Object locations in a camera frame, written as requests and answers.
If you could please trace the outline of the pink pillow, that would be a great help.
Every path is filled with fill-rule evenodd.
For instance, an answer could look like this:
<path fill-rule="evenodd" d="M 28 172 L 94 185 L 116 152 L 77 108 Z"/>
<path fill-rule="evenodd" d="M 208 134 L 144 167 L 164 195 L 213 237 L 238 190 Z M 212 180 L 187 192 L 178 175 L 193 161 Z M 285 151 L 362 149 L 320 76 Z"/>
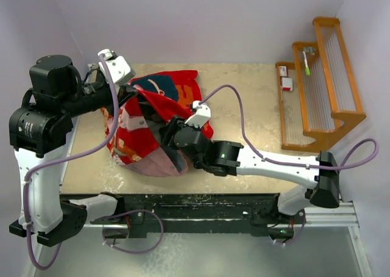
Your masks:
<path fill-rule="evenodd" d="M 139 174 L 161 178 L 181 176 L 188 171 L 177 171 L 176 167 L 162 150 L 161 146 L 149 153 L 146 157 L 137 162 L 128 164 L 126 167 Z"/>

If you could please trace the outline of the red embroidered pillowcase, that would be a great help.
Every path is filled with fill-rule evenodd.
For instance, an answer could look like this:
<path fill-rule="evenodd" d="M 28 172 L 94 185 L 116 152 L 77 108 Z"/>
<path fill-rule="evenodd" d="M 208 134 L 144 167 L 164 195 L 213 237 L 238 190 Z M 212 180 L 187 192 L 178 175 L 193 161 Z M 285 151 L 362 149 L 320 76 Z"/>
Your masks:
<path fill-rule="evenodd" d="M 137 96 L 119 109 L 118 127 L 107 148 L 114 162 L 126 167 L 156 150 L 159 130 L 174 115 L 187 119 L 190 105 L 202 100 L 196 70 L 162 71 L 132 79 Z"/>

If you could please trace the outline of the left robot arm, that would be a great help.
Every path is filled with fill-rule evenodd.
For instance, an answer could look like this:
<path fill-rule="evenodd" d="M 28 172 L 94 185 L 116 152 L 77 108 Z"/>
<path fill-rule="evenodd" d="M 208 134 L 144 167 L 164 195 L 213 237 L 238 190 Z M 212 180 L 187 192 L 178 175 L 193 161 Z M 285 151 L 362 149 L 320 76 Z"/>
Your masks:
<path fill-rule="evenodd" d="M 105 49 L 97 81 L 84 82 L 64 55 L 37 60 L 29 70 L 32 87 L 9 120 L 10 144 L 18 161 L 22 206 L 9 231 L 20 237 L 35 234 L 52 247 L 77 235 L 87 223 L 105 217 L 119 223 L 125 217 L 124 198 L 103 192 L 81 200 L 60 199 L 60 169 L 73 118 L 100 108 L 113 112 L 136 95 L 128 85 L 135 73 L 125 58 Z"/>

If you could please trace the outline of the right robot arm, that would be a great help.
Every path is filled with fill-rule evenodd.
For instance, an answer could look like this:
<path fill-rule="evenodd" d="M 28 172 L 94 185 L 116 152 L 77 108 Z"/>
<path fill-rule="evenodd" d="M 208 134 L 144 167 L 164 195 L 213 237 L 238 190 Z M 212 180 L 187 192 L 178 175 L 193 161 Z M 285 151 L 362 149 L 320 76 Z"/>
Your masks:
<path fill-rule="evenodd" d="M 215 176 L 265 176 L 295 183 L 293 189 L 279 194 L 277 204 L 271 207 L 271 216 L 278 223 L 310 205 L 339 207 L 339 172 L 328 151 L 317 156 L 259 156 L 248 145 L 207 138 L 202 129 L 185 124 L 180 117 L 174 117 L 159 133 L 163 146 L 181 151 L 194 168 Z"/>

